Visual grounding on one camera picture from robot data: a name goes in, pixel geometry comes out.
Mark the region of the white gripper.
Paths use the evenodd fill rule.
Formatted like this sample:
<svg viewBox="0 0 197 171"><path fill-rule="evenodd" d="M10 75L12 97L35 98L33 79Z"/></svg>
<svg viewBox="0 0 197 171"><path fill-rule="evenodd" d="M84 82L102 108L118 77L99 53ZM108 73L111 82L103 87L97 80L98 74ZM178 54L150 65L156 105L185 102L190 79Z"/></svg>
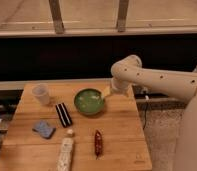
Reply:
<svg viewBox="0 0 197 171"><path fill-rule="evenodd" d="M122 94L128 97L129 83L116 78L111 79L110 87L107 86L101 93L102 98L106 98L111 94Z"/></svg>

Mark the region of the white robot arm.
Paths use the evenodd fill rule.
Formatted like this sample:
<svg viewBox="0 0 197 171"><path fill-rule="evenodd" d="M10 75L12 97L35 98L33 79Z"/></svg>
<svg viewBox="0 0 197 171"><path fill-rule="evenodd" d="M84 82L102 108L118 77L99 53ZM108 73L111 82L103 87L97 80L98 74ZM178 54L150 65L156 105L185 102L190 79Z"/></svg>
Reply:
<svg viewBox="0 0 197 171"><path fill-rule="evenodd" d="M130 84L137 84L187 104L180 122L172 171L197 171L197 72L145 69L137 55L129 55L111 66L110 85L102 98L127 94Z"/></svg>

